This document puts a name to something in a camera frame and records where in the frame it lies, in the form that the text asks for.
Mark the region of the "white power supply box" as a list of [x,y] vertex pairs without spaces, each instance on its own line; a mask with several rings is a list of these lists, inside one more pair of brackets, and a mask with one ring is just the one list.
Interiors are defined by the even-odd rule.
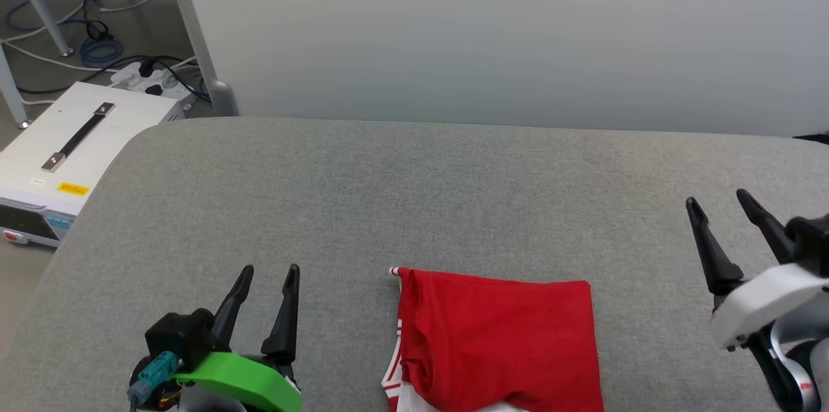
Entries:
[[[116,105],[109,116],[57,171],[41,170],[105,102]],[[59,246],[128,141],[148,128],[184,117],[180,103],[169,97],[77,82],[0,150],[0,240]],[[86,196],[62,193],[57,187],[63,182],[91,190]]]

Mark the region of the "grey metal post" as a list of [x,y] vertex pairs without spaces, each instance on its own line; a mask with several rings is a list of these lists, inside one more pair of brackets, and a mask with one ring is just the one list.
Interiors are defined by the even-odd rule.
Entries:
[[178,0],[178,7],[216,114],[220,117],[238,116],[239,110],[230,85],[216,74],[193,0]]

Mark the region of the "red and white garment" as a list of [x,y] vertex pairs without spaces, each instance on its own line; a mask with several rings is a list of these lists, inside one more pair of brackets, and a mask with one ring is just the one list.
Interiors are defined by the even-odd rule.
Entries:
[[391,412],[604,412],[591,287],[393,267]]

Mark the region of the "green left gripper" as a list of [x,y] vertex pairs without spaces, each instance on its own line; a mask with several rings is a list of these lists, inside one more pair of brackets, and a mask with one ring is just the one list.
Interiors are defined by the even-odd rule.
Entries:
[[[241,305],[248,297],[255,269],[246,265],[220,304],[214,323],[214,350],[231,351],[230,342]],[[282,303],[262,354],[273,361],[295,361],[297,353],[301,269],[291,264],[282,283]],[[177,371],[174,380],[194,383],[223,399],[261,412],[301,412],[302,395],[278,371],[232,352],[210,353],[191,372]]]

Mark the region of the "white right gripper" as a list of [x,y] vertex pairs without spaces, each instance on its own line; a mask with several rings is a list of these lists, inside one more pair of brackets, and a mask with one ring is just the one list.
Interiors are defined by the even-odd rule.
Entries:
[[687,214],[708,291],[713,296],[726,296],[711,317],[714,344],[720,349],[737,346],[740,336],[758,332],[829,288],[829,277],[794,262],[794,241],[748,190],[738,189],[737,198],[749,222],[758,227],[778,263],[784,265],[768,268],[744,283],[742,269],[723,252],[699,203],[687,198]]

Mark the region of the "white power strip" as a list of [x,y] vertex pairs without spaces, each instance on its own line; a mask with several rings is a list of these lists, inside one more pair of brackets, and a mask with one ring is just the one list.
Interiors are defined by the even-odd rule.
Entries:
[[156,69],[153,60],[129,63],[111,75],[110,87],[136,91],[148,95],[176,99],[184,111],[189,111],[198,101],[196,96],[176,78],[177,73],[169,69]]

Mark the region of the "grey table leg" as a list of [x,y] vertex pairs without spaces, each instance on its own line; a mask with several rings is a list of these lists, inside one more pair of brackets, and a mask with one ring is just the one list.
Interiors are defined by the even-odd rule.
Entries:
[[20,130],[29,128],[29,119],[23,103],[23,97],[17,89],[5,52],[0,44],[0,93],[3,94],[14,122]]
[[27,34],[19,35],[16,37],[11,38],[10,42],[15,42],[17,40],[23,40],[24,38],[31,38],[36,34],[42,33],[43,31],[47,31],[50,34],[51,39],[54,42],[54,45],[58,49],[58,52],[63,57],[67,57],[73,54],[74,49],[71,46],[68,46],[64,35],[58,28],[58,23],[54,20],[51,12],[48,10],[47,5],[43,0],[29,0],[29,3],[33,6],[34,10],[38,14],[41,20],[41,27],[30,31]]

